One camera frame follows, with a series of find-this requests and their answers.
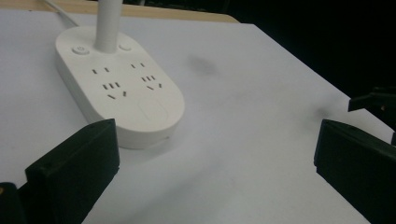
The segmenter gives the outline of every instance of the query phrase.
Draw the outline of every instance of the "black plastic part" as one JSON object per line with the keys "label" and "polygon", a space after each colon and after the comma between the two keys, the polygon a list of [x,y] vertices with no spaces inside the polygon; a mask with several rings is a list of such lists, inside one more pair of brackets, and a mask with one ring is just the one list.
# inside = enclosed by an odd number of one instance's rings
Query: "black plastic part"
{"label": "black plastic part", "polygon": [[396,223],[396,147],[325,119],[314,164],[318,174],[371,223]]}
{"label": "black plastic part", "polygon": [[119,170],[114,119],[88,125],[26,170],[20,197],[30,224],[79,224]]}
{"label": "black plastic part", "polygon": [[396,87],[375,87],[367,95],[349,100],[348,111],[369,109],[396,131]]}
{"label": "black plastic part", "polygon": [[26,224],[17,187],[12,183],[0,183],[0,223]]}
{"label": "black plastic part", "polygon": [[396,133],[393,133],[391,144],[396,146]]}

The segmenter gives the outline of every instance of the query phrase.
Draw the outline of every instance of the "power strip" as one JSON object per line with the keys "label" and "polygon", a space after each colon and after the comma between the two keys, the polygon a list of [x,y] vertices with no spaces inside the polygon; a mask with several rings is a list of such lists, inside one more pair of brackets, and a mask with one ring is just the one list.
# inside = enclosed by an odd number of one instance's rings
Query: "power strip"
{"label": "power strip", "polygon": [[114,53],[95,47],[95,27],[56,40],[56,66],[88,120],[115,119],[120,147],[144,148],[169,137],[184,112],[177,85],[131,37],[117,34]]}

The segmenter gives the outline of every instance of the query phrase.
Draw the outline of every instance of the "white cable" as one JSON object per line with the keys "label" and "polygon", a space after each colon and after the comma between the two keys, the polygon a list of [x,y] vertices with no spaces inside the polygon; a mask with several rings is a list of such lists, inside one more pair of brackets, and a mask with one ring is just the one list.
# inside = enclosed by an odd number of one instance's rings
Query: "white cable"
{"label": "white cable", "polygon": [[67,19],[69,19],[73,24],[75,24],[76,26],[78,25],[78,22],[76,22],[66,11],[64,11],[61,7],[59,7],[58,5],[56,5],[55,3],[53,3],[50,0],[44,0],[44,2],[46,2],[48,5],[50,5],[51,7],[55,8],[56,10],[58,10],[59,13],[61,13],[63,16],[65,16]]}

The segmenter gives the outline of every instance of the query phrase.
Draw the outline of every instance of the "white table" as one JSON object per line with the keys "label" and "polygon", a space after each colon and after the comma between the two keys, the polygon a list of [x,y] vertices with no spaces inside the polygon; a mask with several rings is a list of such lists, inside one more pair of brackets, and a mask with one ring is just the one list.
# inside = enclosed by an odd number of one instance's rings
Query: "white table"
{"label": "white table", "polygon": [[[74,15],[94,25],[92,15]],[[87,124],[58,75],[55,13],[0,10],[0,182]],[[392,131],[251,24],[122,18],[180,87],[172,138],[120,148],[120,170],[84,223],[368,223],[316,173],[322,119],[387,142]]]}

